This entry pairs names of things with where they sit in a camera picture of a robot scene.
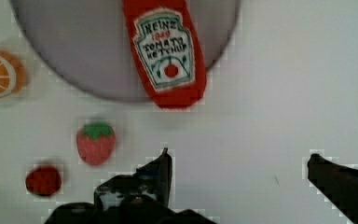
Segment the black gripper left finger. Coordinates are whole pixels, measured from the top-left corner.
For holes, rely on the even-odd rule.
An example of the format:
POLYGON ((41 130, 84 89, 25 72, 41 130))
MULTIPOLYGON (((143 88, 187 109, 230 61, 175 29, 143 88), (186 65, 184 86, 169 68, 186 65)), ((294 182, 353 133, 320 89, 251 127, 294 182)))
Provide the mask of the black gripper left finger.
POLYGON ((58 206, 44 224, 217 224, 200 213, 169 208, 172 156, 167 149, 132 175, 98 186, 92 203, 58 206))

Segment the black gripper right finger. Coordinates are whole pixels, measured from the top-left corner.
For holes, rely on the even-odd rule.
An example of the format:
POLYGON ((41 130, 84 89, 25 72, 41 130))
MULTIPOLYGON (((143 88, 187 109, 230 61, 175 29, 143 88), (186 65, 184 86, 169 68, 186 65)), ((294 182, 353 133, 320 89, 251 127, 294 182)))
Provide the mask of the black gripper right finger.
POLYGON ((307 162, 308 180, 353 224, 358 224, 358 169, 312 154, 307 162))

